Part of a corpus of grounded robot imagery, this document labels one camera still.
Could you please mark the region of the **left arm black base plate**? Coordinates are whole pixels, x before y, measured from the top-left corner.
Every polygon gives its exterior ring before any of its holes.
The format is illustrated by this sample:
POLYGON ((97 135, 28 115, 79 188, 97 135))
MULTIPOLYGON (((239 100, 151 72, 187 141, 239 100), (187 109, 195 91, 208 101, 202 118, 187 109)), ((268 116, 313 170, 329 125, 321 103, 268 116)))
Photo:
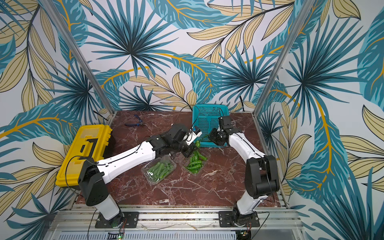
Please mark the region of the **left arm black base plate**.
POLYGON ((111 220, 106 220, 99 213, 95 228, 96 229, 134 229, 137 227, 139 212, 120 212, 111 220))

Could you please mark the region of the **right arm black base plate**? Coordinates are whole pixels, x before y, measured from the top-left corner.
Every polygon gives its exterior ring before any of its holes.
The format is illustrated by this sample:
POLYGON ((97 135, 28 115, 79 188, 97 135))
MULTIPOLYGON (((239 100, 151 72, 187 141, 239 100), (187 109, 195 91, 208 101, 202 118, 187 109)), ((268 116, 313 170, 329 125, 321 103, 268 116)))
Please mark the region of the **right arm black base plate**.
POLYGON ((259 227, 260 221, 258 214, 253 212, 247 215, 241 215, 235 210, 232 211, 219 211, 219 224, 221 228, 231 227, 259 227))

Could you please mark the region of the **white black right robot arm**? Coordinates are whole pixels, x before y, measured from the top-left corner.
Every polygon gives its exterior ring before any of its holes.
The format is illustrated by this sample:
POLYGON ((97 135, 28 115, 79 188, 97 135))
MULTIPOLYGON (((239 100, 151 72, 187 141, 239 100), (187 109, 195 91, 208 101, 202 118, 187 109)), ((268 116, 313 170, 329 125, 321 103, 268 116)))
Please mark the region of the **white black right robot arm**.
POLYGON ((245 193, 237 201, 234 218, 248 217, 262 200, 272 196, 280 189, 277 160, 258 150, 245 134, 232 124, 230 116, 218 118, 219 127, 209 134, 211 142, 217 146, 227 145, 237 151, 246 164, 245 193))

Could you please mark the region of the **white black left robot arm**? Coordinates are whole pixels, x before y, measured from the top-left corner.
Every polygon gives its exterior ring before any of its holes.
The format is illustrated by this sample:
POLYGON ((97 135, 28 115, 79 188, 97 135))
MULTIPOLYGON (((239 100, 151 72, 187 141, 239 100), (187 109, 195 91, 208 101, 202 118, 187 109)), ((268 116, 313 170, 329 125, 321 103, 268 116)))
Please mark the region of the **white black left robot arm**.
POLYGON ((170 153, 182 153, 189 157, 197 150, 195 139, 202 135, 198 127, 188 129, 183 124, 173 124, 159 135, 153 135, 116 156, 95 162, 92 158, 84 161, 78 184, 86 205, 95 207, 105 220, 120 220, 123 213, 108 191, 107 184, 120 174, 148 161, 170 153))

